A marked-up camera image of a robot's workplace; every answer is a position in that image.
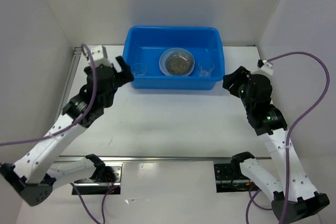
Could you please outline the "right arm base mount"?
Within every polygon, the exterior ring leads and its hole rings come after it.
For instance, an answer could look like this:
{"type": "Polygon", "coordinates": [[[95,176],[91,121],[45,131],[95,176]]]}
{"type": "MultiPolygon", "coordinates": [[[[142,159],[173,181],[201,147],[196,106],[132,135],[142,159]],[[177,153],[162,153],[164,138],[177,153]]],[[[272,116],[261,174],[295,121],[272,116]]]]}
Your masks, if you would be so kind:
{"type": "Polygon", "coordinates": [[[217,193],[233,193],[249,191],[254,183],[242,175],[234,175],[230,163],[214,164],[214,175],[217,193]]]}

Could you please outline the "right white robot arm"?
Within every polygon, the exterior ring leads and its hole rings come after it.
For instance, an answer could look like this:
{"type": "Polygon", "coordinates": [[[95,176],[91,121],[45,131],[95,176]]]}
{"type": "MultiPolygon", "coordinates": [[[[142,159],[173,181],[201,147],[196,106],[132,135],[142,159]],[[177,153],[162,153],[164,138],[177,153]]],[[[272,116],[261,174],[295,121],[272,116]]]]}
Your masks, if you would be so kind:
{"type": "Polygon", "coordinates": [[[223,77],[223,88],[242,101],[248,123],[264,143],[279,177],[260,166],[250,152],[234,155],[230,172],[235,178],[247,177],[254,182],[269,198],[280,223],[293,223],[317,214],[330,200],[308,178],[290,139],[287,122],[272,103],[272,72],[273,66],[267,62],[255,72],[240,66],[223,77]]]}

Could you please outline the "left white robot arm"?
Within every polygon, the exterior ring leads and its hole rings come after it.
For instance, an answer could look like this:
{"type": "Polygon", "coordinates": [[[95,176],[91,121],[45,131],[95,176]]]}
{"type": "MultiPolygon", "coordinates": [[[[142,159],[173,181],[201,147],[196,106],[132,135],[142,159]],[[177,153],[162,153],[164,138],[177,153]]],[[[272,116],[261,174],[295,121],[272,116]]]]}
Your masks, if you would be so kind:
{"type": "Polygon", "coordinates": [[[113,169],[95,154],[63,168],[53,166],[59,155],[113,105],[117,90],[134,80],[122,56],[116,57],[121,71],[116,70],[105,46],[89,48],[82,44],[81,51],[89,62],[84,68],[86,84],[64,106],[45,136],[33,140],[35,146],[26,155],[13,164],[1,164],[1,176],[31,207],[44,202],[53,190],[80,179],[116,181],[113,169]]]}

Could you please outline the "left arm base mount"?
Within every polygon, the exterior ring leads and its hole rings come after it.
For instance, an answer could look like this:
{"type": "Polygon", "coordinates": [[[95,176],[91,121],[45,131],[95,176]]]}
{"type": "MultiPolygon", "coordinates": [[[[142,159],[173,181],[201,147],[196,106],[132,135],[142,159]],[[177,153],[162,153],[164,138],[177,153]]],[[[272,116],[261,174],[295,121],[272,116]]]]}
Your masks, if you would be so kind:
{"type": "Polygon", "coordinates": [[[112,169],[112,175],[103,175],[98,180],[83,178],[73,184],[80,194],[84,196],[104,195],[108,191],[110,191],[110,195],[119,195],[121,193],[122,166],[121,162],[107,162],[106,167],[112,169]]]}

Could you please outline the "blue plastic bin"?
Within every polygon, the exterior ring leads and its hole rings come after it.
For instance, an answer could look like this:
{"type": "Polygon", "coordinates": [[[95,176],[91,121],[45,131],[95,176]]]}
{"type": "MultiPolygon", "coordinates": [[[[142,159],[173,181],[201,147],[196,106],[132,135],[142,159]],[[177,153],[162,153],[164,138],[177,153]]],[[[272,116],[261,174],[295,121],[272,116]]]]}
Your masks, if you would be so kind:
{"type": "Polygon", "coordinates": [[[146,75],[134,77],[135,89],[211,90],[225,74],[225,57],[221,37],[212,27],[154,27],[134,26],[125,40],[123,59],[132,66],[146,65],[146,75]],[[159,67],[159,60],[166,50],[183,48],[195,59],[189,76],[166,76],[159,67]],[[199,76],[198,63],[210,60],[214,63],[211,77],[199,76]]]}

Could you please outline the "clear plastic cup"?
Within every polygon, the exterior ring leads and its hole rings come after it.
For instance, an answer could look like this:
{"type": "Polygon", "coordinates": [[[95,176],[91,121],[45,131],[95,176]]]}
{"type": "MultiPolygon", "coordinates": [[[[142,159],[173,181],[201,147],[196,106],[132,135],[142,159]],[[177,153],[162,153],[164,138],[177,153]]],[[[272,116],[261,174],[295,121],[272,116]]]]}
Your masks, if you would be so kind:
{"type": "Polygon", "coordinates": [[[212,72],[215,66],[214,63],[210,60],[203,60],[198,63],[199,76],[202,78],[211,77],[212,72]]]}
{"type": "Polygon", "coordinates": [[[135,63],[131,66],[131,72],[134,77],[141,77],[146,75],[146,65],[142,63],[135,63]]]}

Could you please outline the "clear textured plate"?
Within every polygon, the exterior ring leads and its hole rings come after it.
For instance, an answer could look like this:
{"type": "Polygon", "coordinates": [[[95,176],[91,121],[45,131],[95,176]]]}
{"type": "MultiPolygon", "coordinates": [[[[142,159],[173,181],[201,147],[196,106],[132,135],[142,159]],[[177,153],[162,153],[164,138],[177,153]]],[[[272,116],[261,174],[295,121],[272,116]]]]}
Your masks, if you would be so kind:
{"type": "Polygon", "coordinates": [[[182,52],[171,53],[165,61],[165,67],[168,73],[174,76],[187,75],[192,70],[193,66],[193,57],[182,52]]]}

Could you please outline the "blue plastic plate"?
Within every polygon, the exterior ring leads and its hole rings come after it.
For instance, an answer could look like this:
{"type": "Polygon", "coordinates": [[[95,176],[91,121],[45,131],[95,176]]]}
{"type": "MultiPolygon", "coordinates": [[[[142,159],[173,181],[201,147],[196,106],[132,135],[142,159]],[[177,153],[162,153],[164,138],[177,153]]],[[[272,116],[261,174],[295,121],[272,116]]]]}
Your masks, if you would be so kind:
{"type": "MultiPolygon", "coordinates": [[[[167,57],[171,54],[171,53],[174,53],[174,52],[182,52],[182,53],[186,53],[186,54],[189,54],[190,56],[193,57],[194,59],[194,56],[186,49],[183,49],[183,48],[170,48],[168,50],[166,50],[164,53],[162,53],[161,57],[160,57],[160,60],[159,60],[159,67],[160,67],[160,70],[161,72],[166,75],[166,76],[174,76],[170,73],[168,73],[166,67],[165,67],[165,61],[167,59],[167,57]]],[[[193,70],[194,70],[194,66],[192,68],[192,70],[185,76],[189,76],[193,70]]]]}

